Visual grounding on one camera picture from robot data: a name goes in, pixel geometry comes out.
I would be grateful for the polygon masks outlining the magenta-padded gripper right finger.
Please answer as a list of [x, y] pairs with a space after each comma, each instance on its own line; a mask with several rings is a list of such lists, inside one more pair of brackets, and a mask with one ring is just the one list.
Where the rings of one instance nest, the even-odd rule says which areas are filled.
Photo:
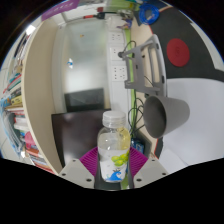
[[128, 184], [131, 189], [140, 188], [168, 175], [155, 157], [147, 158], [131, 147], [128, 161]]

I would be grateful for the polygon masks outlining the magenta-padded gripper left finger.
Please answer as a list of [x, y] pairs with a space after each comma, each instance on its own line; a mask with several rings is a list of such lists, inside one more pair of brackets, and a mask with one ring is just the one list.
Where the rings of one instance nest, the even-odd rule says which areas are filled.
[[85, 153], [80, 159], [73, 158], [59, 173], [61, 178], [84, 188], [93, 189], [98, 169], [98, 148]]

